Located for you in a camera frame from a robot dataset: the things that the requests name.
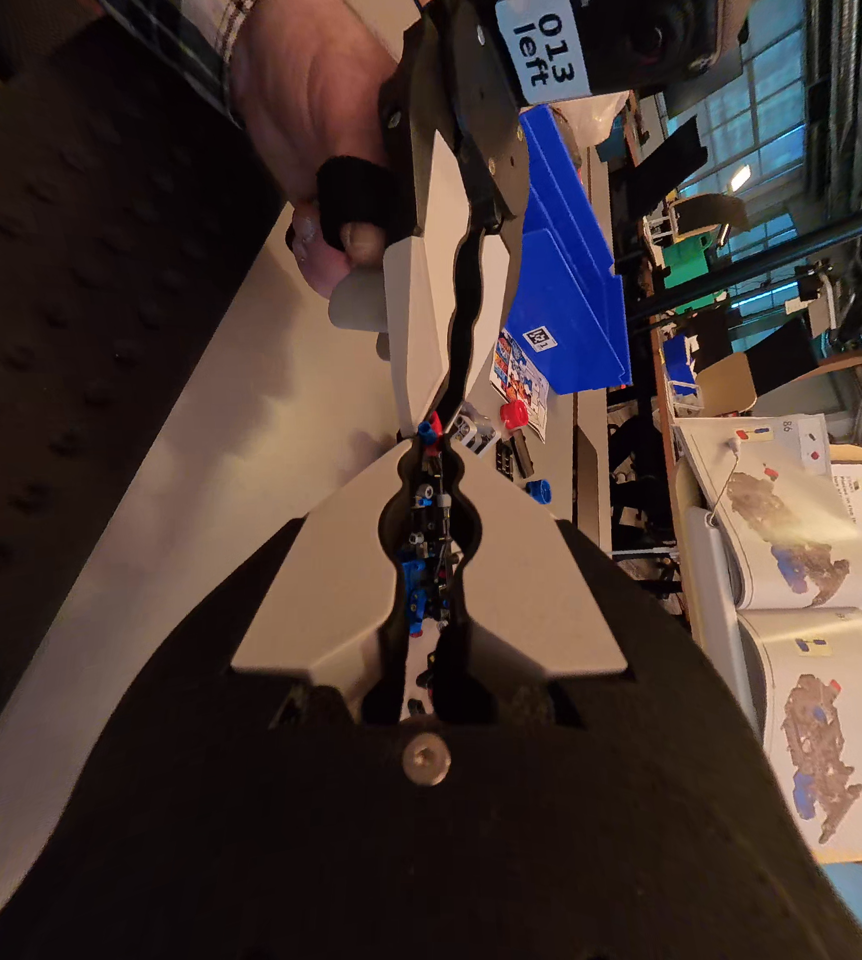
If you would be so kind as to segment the dark rectangular desk panel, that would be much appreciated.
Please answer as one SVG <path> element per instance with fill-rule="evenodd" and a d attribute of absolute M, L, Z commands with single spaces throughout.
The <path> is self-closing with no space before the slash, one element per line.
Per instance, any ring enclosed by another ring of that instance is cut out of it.
<path fill-rule="evenodd" d="M 587 390 L 574 396 L 574 522 L 610 556 L 612 513 L 609 495 L 607 392 Z"/>

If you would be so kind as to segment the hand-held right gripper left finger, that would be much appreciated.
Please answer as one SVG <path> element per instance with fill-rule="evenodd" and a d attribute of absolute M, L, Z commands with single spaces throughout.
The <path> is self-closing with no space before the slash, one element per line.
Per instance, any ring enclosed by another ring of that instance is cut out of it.
<path fill-rule="evenodd" d="M 379 630 L 397 575 L 379 536 L 413 441 L 401 441 L 305 517 L 233 655 L 239 674 L 332 688 L 355 718 L 383 675 Z"/>

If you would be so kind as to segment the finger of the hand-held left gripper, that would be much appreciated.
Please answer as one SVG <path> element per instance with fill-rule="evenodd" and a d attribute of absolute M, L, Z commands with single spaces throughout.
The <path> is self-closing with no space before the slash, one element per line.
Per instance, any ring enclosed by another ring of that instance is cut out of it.
<path fill-rule="evenodd" d="M 475 230 L 461 244 L 455 307 L 445 330 L 445 367 L 432 411 L 449 428 L 489 365 L 505 317 L 510 256 L 498 234 Z"/>
<path fill-rule="evenodd" d="M 458 308 L 461 247 L 472 208 L 459 159 L 446 133 L 418 135 L 412 148 L 416 224 L 387 246 L 380 268 L 355 268 L 328 306 L 337 329 L 385 334 L 398 431 L 413 437 L 437 406 L 451 368 L 450 334 Z"/>

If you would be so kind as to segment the toy brick vehicle chassis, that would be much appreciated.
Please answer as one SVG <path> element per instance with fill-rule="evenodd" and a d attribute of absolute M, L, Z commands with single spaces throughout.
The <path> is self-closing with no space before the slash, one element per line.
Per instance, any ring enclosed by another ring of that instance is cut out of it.
<path fill-rule="evenodd" d="M 450 582 L 461 559 L 451 532 L 443 437 L 444 429 L 437 442 L 427 446 L 417 436 L 421 458 L 411 487 L 410 528 L 397 552 L 411 639 L 422 636 L 427 619 L 436 621 L 440 629 L 448 624 Z"/>

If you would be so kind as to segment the grey desk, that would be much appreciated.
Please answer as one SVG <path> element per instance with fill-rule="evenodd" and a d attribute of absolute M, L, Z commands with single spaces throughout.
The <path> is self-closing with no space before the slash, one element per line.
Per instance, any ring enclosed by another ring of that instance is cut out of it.
<path fill-rule="evenodd" d="M 286 205 L 0 719 L 0 908 L 165 638 L 393 445 L 375 336 L 334 328 Z"/>

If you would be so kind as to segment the person's left hand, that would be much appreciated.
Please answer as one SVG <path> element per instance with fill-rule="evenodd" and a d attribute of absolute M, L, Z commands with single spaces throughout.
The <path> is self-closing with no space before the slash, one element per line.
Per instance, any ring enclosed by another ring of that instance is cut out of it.
<path fill-rule="evenodd" d="M 233 107 L 257 154 L 293 207 L 292 252 L 305 282 L 329 299 L 355 268 L 382 264 L 385 235 L 349 223 L 327 244 L 317 210 L 317 171 L 354 157 L 387 165 L 380 88 L 396 64 L 341 1 L 262 1 L 246 16 L 230 61 Z"/>

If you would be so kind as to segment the black perforated panel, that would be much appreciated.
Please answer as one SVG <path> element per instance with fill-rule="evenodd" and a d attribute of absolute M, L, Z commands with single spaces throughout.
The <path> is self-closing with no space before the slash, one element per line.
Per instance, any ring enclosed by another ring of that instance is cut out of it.
<path fill-rule="evenodd" d="M 109 19 L 0 89 L 0 716 L 282 207 Z"/>

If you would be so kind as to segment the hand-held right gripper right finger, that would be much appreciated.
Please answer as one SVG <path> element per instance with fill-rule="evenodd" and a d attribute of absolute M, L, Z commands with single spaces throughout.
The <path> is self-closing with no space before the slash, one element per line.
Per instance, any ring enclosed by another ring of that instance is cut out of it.
<path fill-rule="evenodd" d="M 520 694 L 614 678 L 627 658 L 552 513 L 456 444 L 461 560 L 440 639 L 440 716 L 491 718 Z"/>

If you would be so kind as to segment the sticker sheet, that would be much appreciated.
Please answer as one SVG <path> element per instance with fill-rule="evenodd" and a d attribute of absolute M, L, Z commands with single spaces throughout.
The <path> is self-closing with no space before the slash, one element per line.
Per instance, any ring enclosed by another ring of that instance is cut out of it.
<path fill-rule="evenodd" d="M 546 441 L 549 384 L 505 328 L 495 343 L 489 382 L 502 398 L 503 406 L 517 403 L 528 410 L 527 426 L 539 440 Z"/>

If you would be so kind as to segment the instruction booklet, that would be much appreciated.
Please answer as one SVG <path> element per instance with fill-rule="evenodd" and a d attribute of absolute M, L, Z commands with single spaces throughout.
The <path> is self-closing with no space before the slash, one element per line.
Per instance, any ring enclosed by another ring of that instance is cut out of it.
<path fill-rule="evenodd" d="M 862 535 L 823 415 L 683 418 L 675 522 L 697 641 L 823 863 L 862 861 Z"/>

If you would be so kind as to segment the green object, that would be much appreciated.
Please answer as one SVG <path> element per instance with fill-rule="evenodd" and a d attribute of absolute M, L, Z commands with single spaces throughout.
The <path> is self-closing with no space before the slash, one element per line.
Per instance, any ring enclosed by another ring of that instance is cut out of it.
<path fill-rule="evenodd" d="M 669 291 L 718 269 L 719 234 L 718 230 L 712 230 L 681 239 L 662 248 L 666 290 Z"/>

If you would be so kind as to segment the person's left forearm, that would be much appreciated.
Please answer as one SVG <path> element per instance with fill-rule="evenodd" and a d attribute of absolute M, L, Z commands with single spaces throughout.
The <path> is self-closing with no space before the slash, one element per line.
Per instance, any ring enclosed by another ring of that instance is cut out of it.
<path fill-rule="evenodd" d="M 228 65 L 257 1 L 177 1 L 180 41 L 212 72 Z"/>

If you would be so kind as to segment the blue storage bin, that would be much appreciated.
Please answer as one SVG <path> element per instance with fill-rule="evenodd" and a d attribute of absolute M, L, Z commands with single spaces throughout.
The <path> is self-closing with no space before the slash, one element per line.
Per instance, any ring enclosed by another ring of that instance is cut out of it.
<path fill-rule="evenodd" d="M 558 395 L 631 384 L 624 287 L 548 105 L 525 111 L 530 195 L 506 329 Z"/>

